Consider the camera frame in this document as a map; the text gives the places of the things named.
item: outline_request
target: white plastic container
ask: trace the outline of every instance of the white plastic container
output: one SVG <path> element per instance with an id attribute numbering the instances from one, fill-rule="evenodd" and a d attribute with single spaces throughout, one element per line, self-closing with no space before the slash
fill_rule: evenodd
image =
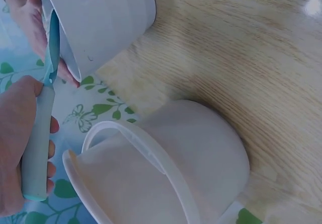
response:
<path id="1" fill-rule="evenodd" d="M 76 80 L 92 74 L 142 35 L 155 20 L 155 0 L 42 0 L 54 8 L 60 52 Z"/>
<path id="2" fill-rule="evenodd" d="M 89 148 L 104 128 L 120 133 Z M 214 224 L 249 177 L 246 151 L 232 127 L 185 100 L 136 124 L 98 123 L 82 154 L 66 151 L 63 162 L 100 224 Z"/>

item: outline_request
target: green leaf pattern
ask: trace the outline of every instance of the green leaf pattern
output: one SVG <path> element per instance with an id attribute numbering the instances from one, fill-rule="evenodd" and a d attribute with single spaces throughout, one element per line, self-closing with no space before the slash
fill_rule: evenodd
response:
<path id="1" fill-rule="evenodd" d="M 80 87 L 86 91 L 94 90 L 100 94 L 106 94 L 107 87 L 102 81 L 96 82 L 93 76 L 88 76 L 80 83 Z M 66 116 L 63 124 L 74 123 L 78 125 L 80 132 L 86 133 L 92 127 L 94 121 L 98 120 L 99 116 L 111 112 L 114 120 L 119 120 L 124 114 L 134 114 L 133 110 L 126 107 L 125 103 L 115 96 L 113 91 L 107 92 L 108 98 L 105 102 L 93 104 L 91 108 L 86 108 L 83 104 L 76 105 L 71 113 Z M 134 123 L 133 118 L 128 119 L 129 122 Z"/>
<path id="2" fill-rule="evenodd" d="M 243 208 L 238 213 L 236 224 L 262 224 L 263 222 Z"/>
<path id="3" fill-rule="evenodd" d="M 19 78 L 24 75 L 24 73 L 35 71 L 35 70 L 43 70 L 44 63 L 39 59 L 36 61 L 36 67 L 23 70 L 23 71 L 15 71 L 13 66 L 8 62 L 0 63 L 0 85 L 3 84 L 5 87 L 5 91 L 12 85 L 14 82 L 14 78 Z"/>
<path id="4" fill-rule="evenodd" d="M 77 194 L 71 185 L 71 183 L 67 180 L 60 179 L 55 183 L 54 194 L 59 198 L 75 198 Z"/>

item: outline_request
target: wooden table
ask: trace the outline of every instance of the wooden table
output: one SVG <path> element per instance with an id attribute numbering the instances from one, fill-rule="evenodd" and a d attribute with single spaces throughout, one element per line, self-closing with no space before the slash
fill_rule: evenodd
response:
<path id="1" fill-rule="evenodd" d="M 322 223 L 320 0 L 156 0 L 157 19 L 100 77 L 139 114 L 206 102 L 251 161 L 239 200 L 267 223 Z"/>

